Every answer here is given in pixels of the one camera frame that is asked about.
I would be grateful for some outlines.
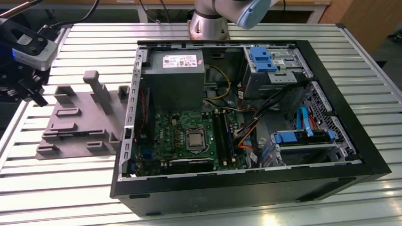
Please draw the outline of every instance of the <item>gray plastic stand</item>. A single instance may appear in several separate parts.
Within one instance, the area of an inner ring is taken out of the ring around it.
[[[121,148],[130,88],[121,86],[119,91],[109,92],[98,78],[98,71],[86,71],[83,79],[94,92],[58,87],[38,160],[111,155]]]

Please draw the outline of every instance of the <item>power supply label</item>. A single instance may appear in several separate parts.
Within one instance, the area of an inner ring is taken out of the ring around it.
[[[197,66],[197,55],[169,55],[163,57],[163,68]]]

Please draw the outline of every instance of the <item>cpu socket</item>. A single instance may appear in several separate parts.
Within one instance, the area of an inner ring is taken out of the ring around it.
[[[186,130],[186,145],[191,153],[201,153],[206,150],[206,131],[202,127],[187,128]]]

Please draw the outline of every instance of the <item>aluminum table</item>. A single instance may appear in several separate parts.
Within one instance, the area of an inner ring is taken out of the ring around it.
[[[35,149],[53,114],[58,85],[90,91],[86,70],[117,90],[131,81],[138,40],[183,40],[186,24],[78,24],[45,87],[50,105],[23,103],[0,142],[0,224],[15,225],[401,225],[402,94],[346,29],[333,24],[270,24],[232,39],[309,40],[393,173],[322,201],[139,218],[111,199],[115,156],[39,161]]]

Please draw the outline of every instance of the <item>wooden cabinet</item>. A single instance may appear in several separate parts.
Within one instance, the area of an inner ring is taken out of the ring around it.
[[[321,23],[346,25],[353,36],[369,53],[402,21],[402,0],[333,0]]]

